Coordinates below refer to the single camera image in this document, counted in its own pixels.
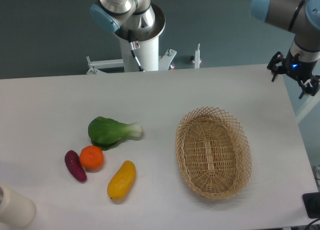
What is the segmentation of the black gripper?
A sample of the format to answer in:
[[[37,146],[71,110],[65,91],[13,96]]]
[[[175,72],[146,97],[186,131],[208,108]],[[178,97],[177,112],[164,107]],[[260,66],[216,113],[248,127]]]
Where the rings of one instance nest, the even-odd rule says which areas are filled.
[[[317,51],[305,51],[297,48],[290,49],[286,58],[284,58],[284,55],[280,51],[276,52],[266,68],[270,70],[272,74],[272,82],[276,80],[278,75],[283,74],[298,81],[298,85],[302,90],[298,98],[302,99],[304,95],[314,97],[320,89],[320,76],[313,75],[313,70],[317,62]]]

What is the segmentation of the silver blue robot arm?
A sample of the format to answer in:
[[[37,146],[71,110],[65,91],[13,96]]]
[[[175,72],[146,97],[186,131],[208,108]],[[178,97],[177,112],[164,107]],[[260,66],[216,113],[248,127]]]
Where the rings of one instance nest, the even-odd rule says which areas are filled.
[[[176,51],[159,55],[166,19],[151,0],[97,0],[90,14],[119,39],[119,62],[126,72],[171,69]],[[320,77],[313,75],[313,69],[320,58],[320,0],[252,0],[250,14],[294,34],[287,55],[277,52],[267,65],[272,76],[285,74],[298,83],[302,95],[316,95]]]

